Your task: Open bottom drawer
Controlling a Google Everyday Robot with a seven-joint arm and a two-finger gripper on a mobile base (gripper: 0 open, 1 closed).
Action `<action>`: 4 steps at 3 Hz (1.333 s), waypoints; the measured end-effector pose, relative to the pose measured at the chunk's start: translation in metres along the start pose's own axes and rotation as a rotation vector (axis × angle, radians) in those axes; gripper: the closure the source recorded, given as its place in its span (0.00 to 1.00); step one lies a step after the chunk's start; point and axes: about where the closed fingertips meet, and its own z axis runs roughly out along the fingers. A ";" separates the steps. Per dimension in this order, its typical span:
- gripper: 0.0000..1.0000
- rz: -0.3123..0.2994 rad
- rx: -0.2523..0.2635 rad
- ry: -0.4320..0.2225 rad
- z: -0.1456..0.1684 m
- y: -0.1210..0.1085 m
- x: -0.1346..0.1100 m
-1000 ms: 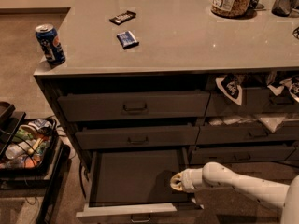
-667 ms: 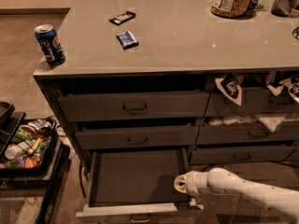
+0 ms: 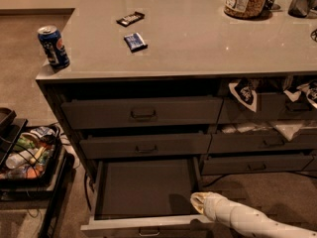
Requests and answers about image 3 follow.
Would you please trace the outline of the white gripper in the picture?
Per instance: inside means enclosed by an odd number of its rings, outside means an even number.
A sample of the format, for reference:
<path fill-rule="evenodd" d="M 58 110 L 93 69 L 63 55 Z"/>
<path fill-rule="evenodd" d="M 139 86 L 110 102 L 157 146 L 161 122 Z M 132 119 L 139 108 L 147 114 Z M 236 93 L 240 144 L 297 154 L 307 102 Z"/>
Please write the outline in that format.
<path fill-rule="evenodd" d="M 194 192 L 190 197 L 192 206 L 200 214 L 204 214 L 210 220 L 217 222 L 229 222 L 232 206 L 230 200 L 218 193 Z"/>

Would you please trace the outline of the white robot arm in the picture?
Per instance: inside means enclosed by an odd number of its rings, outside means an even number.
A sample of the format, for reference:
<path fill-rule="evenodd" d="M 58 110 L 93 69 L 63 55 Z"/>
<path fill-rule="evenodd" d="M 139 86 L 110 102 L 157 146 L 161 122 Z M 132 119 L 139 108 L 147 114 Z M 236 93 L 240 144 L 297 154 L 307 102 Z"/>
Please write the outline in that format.
<path fill-rule="evenodd" d="M 249 238 L 317 238 L 317 232 L 268 218 L 264 213 L 215 192 L 194 192 L 192 206 L 209 220 Z"/>

